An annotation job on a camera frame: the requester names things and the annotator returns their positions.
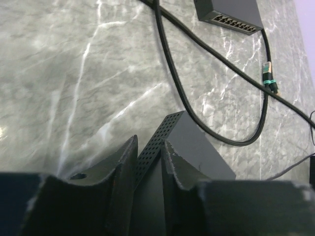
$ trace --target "gray marble tabletop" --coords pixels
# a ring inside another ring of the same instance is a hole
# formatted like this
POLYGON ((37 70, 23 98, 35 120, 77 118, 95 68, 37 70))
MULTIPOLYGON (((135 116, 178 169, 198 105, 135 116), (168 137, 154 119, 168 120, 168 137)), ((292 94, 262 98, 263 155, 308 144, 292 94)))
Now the gray marble tabletop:
MULTIPOLYGON (((315 91, 293 0, 258 0, 282 97, 305 113, 315 91)), ((261 81, 261 33, 197 19, 193 0, 163 7, 202 40, 261 81)), ((176 66, 199 117, 243 140, 257 126, 262 93, 163 20, 176 66)), ((138 0, 0 2, 0 171, 68 177, 137 134, 139 151, 163 118, 183 110, 154 14, 138 0)), ((265 179, 314 152, 307 123, 274 99, 265 129, 248 147, 209 138, 238 179, 265 179)), ((308 163, 285 179, 308 181, 308 163)))

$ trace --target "white wall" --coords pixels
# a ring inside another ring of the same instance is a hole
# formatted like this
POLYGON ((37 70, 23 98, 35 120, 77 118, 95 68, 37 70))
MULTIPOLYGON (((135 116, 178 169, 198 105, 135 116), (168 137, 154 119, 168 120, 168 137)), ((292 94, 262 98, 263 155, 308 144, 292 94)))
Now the white wall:
POLYGON ((315 86, 315 0, 294 0, 315 86))

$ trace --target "countertop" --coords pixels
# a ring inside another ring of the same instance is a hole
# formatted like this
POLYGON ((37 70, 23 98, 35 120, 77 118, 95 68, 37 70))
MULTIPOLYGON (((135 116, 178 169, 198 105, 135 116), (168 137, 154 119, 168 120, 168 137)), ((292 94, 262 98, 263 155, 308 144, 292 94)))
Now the countertop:
MULTIPOLYGON (((293 0, 258 0, 282 97, 306 114, 315 93, 293 0)), ((261 33, 247 36, 198 21, 193 0, 161 5, 261 82, 261 33)), ((262 92, 166 19, 167 39, 198 116, 235 140, 257 126, 262 92)), ((153 11, 138 0, 0 2, 0 171, 68 177, 134 134, 139 152, 170 113, 183 110, 153 11)), ((238 179, 265 179, 314 152, 308 124, 269 98, 261 137, 248 147, 213 138, 238 179)), ((284 179, 308 181, 308 163, 284 179)))

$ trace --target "cable connector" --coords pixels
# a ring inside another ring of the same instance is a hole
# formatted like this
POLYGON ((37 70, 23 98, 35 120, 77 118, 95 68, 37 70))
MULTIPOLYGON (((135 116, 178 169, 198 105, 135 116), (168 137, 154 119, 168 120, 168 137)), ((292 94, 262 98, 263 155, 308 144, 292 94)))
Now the cable connector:
POLYGON ((274 80, 274 77, 272 75, 272 66, 271 62, 267 62, 263 65, 262 68, 262 81, 265 86, 269 86, 270 90, 275 94, 275 95, 280 95, 277 82, 274 80))

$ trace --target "power cord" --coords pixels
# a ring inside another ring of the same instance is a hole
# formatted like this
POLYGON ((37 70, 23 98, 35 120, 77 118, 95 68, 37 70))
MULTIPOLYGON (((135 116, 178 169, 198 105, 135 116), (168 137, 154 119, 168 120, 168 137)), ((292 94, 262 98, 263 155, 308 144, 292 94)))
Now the power cord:
MULTIPOLYGON (((284 104, 285 106, 287 106, 288 108, 292 109, 294 112, 296 112, 301 118, 303 118, 309 125, 311 128, 311 134, 312 134, 312 141, 314 144, 314 138, 313 138, 313 128, 315 128, 315 123, 311 120, 312 118, 312 114, 315 112, 312 112, 310 117, 308 117, 305 113, 303 113, 301 110, 299 110, 297 107, 295 107, 293 104, 289 103, 288 101, 284 100, 283 98, 275 95, 274 93, 272 93, 268 88, 268 86, 265 85, 265 87, 263 87, 262 85, 260 85, 259 83, 257 83, 255 80, 253 80, 251 77, 249 77, 247 74, 245 74, 243 71, 241 71, 239 68, 237 68, 235 65, 233 65, 231 62, 229 62, 226 58, 224 58, 221 54, 219 54, 217 51, 215 51, 214 49, 212 49, 210 46, 208 46, 206 43, 204 43, 200 38, 198 38, 192 31, 190 31, 182 22, 180 22, 175 16, 173 16, 172 14, 170 14, 167 10, 165 10, 164 8, 162 8, 159 5, 159 0, 155 0, 155 4, 153 5, 151 2, 147 1, 147 0, 141 0, 142 2, 144 2, 146 5, 148 5, 149 7, 151 7, 152 9, 154 9, 155 11, 155 16, 156 16, 156 22, 157 22, 157 28, 158 28, 158 32, 159 32, 159 36, 160 36, 160 40, 162 43, 162 47, 163 47, 163 51, 170 69, 170 72, 172 74, 174 83, 176 85, 177 91, 179 93, 179 96, 183 102, 184 107, 186 108, 188 114, 191 116, 191 118, 196 122, 196 124, 198 124, 205 132, 207 132, 208 134, 210 134, 211 136, 213 136, 214 138, 225 142, 227 144, 230 145, 234 145, 234 146, 246 146, 249 145, 251 143, 253 143, 261 134, 262 128, 264 126, 265 123, 265 118, 266 118, 266 112, 267 112, 267 107, 264 109, 262 109, 262 114, 261 114, 261 118, 257 127, 257 130, 255 132, 255 134, 247 141, 243 141, 243 142, 238 142, 238 141, 234 141, 234 140, 230 140, 227 139, 217 133, 215 133, 213 130, 211 130, 209 127, 207 127, 195 114, 195 112, 193 111, 187 96, 185 94, 185 91, 183 89, 183 86, 181 84, 181 81, 179 79, 177 70, 176 70, 176 66, 174 64, 172 55, 170 53, 169 47, 168 47, 168 43, 167 43, 167 39, 166 39, 166 35, 165 35, 165 30, 163 27, 163 22, 162 22, 162 14, 165 18, 167 18, 171 23, 173 23, 175 26, 177 26, 179 29, 181 29, 184 33, 186 33, 193 41, 195 41, 199 46, 201 46, 202 48, 204 48, 206 51, 208 51, 209 53, 211 53, 213 56, 215 56, 216 58, 218 58, 220 61, 222 61, 226 66, 228 66, 230 69, 232 69, 235 73, 237 73, 239 76, 241 76, 242 78, 244 78, 247 82, 249 82, 250 84, 252 84, 253 86, 255 86, 256 88, 260 89, 261 91, 264 92, 264 105, 268 104, 268 95, 270 95, 271 97, 273 97, 274 99, 278 100, 279 102, 281 102, 282 104, 284 104)), ((265 30, 263 29, 262 31, 262 36, 266 45, 266 52, 267 52, 267 59, 269 62, 271 62, 271 53, 270 53, 270 47, 269 47, 269 42, 268 42, 268 38, 266 35, 265 30)), ((315 155, 315 153, 303 158, 302 160, 300 160, 299 162, 295 163, 294 165, 286 168, 284 171, 276 174, 273 177, 268 178, 267 180, 274 180, 276 178, 279 178, 281 176, 283 176, 285 173, 287 173, 288 171, 290 171, 291 169, 293 169, 294 167, 300 165, 302 162, 304 162, 305 160, 307 160, 310 157, 313 157, 315 155)))

